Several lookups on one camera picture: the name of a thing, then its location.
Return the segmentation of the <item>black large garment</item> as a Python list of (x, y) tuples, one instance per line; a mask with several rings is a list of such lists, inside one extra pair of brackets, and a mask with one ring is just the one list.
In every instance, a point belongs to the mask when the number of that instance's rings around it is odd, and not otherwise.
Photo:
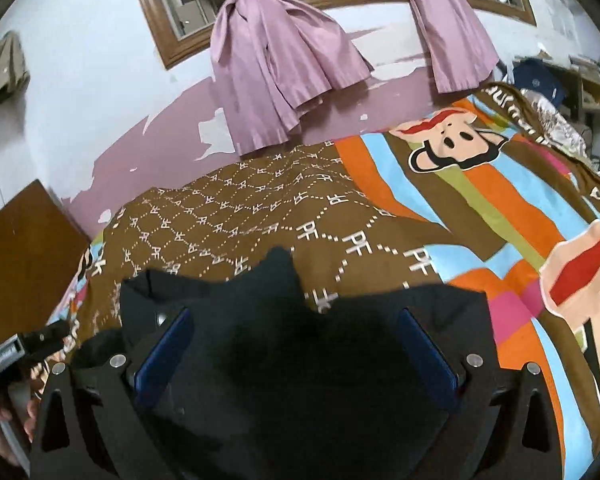
[(181, 313), (126, 386), (189, 479), (405, 479), (458, 410), (454, 366), (470, 352), (496, 360), (480, 292), (420, 285), (317, 312), (283, 248), (224, 283), (145, 271), (123, 283), (120, 313), (72, 364), (134, 351), (160, 314)]

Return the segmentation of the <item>wooden headboard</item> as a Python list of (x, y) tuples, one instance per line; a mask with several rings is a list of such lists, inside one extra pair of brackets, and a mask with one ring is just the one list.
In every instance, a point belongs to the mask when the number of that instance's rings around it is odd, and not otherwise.
[(0, 210), (0, 341), (47, 322), (87, 245), (38, 180)]

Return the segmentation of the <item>brown patterned cartoon bedspread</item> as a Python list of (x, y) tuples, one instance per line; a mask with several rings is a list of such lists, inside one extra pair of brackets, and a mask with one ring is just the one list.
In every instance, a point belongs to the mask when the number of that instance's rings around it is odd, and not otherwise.
[(386, 132), (135, 193), (106, 212), (56, 308), (66, 350), (119, 325), (126, 278), (225, 281), (275, 246), (321, 312), (426, 283), (484, 292), (501, 366), (546, 377), (565, 477), (600, 454), (600, 175), (518, 90), (488, 84)]

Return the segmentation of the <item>floral white cloth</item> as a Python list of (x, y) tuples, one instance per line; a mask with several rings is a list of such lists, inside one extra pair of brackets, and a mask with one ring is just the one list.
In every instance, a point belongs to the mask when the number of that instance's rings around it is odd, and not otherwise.
[(590, 159), (593, 133), (590, 126), (582, 122), (570, 122), (565, 116), (539, 92), (521, 90), (538, 115), (550, 143), (559, 145), (564, 151), (580, 159)]

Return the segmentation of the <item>wooden shelf unit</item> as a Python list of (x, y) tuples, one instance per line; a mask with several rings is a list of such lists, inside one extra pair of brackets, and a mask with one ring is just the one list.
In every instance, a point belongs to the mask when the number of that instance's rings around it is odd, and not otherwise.
[(600, 78), (585, 75), (577, 67), (549, 60), (543, 63), (564, 87), (565, 97), (559, 109), (567, 112), (573, 125), (583, 128), (586, 154), (600, 170)]

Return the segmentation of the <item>navy blue cap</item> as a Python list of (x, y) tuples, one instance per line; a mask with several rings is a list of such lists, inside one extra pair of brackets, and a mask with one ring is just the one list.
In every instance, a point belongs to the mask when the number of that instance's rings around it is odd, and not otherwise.
[(560, 107), (565, 99), (565, 88), (560, 80), (536, 58), (526, 58), (514, 66), (514, 86), (542, 94), (554, 107)]

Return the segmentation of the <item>right pink curtain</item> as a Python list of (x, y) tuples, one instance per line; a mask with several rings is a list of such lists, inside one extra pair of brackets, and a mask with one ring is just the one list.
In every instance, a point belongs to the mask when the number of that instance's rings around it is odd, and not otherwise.
[(440, 93), (475, 89), (500, 57), (467, 0), (410, 0)]

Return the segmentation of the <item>pink curtain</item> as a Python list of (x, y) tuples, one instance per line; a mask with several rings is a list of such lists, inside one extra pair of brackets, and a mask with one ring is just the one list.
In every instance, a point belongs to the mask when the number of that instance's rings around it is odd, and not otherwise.
[(500, 57), (467, 0), (410, 0), (440, 93), (475, 89)]
[(370, 76), (341, 26), (302, 0), (225, 0), (210, 55), (235, 151), (284, 144), (332, 90)]

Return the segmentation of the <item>left pink curtain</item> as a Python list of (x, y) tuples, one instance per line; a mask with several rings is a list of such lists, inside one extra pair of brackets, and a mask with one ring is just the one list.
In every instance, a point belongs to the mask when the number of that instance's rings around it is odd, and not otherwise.
[(332, 90), (370, 76), (341, 26), (302, 0), (225, 0), (210, 55), (235, 151), (284, 144)]

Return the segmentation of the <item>beige cloth on wall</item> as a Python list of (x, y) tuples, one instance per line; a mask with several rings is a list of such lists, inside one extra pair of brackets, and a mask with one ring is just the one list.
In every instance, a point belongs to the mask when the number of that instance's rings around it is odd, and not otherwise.
[(25, 87), (30, 79), (18, 34), (0, 39), (0, 103)]

